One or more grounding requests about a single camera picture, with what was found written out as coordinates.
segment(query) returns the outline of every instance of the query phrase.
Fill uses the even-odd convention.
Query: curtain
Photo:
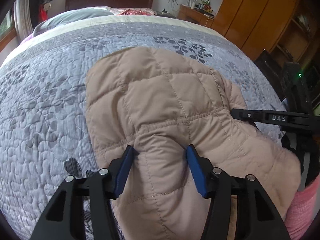
[[[29,10],[29,0],[16,0],[13,5],[14,24],[19,42],[22,42],[32,32]]]

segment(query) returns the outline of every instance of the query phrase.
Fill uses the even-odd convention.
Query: black device
[[[123,192],[136,154],[128,146],[108,169],[84,179],[67,176],[44,209],[30,240],[85,240],[84,196],[90,196],[94,239],[119,240],[110,199]],[[238,199],[236,240],[290,240],[280,214],[254,175],[244,179],[229,176],[200,157],[193,145],[186,155],[198,192],[211,199],[201,240],[227,239],[232,195]]]
[[[230,113],[234,119],[281,126],[281,130],[286,132],[282,138],[282,146],[295,153],[300,161],[300,190],[303,190],[320,171],[319,146],[313,140],[314,134],[320,134],[320,116],[313,114],[308,86],[298,63],[284,64],[281,87],[289,112],[232,109]]]

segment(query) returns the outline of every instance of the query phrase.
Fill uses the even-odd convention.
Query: red cloth
[[[295,194],[284,222],[291,240],[300,239],[312,223],[319,184],[320,177],[318,176],[304,191]]]
[[[44,10],[43,5],[40,5],[39,7],[39,22],[44,22],[48,19],[48,14],[47,12]]]
[[[112,12],[114,15],[149,15],[149,16],[156,16],[157,12],[148,9],[148,8],[110,8],[108,7],[109,11]]]

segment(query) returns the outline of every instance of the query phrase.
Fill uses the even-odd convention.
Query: blue gripper pad
[[[197,159],[197,153],[191,146],[187,147],[187,162],[192,173],[193,180],[196,184],[197,191],[202,197],[207,195],[206,178]]]
[[[116,188],[114,194],[117,198],[123,193],[124,186],[127,182],[127,178],[129,176],[129,172],[132,166],[134,152],[135,149],[130,146],[127,147],[126,153],[124,153],[124,159],[116,176]]]

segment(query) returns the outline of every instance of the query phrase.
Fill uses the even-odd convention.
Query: screw
[[[109,173],[109,170],[108,169],[101,169],[100,171],[99,171],[99,174],[100,175],[107,175]]]
[[[65,181],[71,182],[71,181],[73,181],[74,178],[75,178],[74,176],[69,175],[68,177],[66,177]]]
[[[212,172],[214,174],[221,174],[222,170],[220,168],[213,168]]]
[[[256,180],[256,177],[255,177],[254,175],[252,175],[252,174],[249,174],[249,175],[247,176],[247,179],[248,179],[249,181],[255,181],[255,180]]]

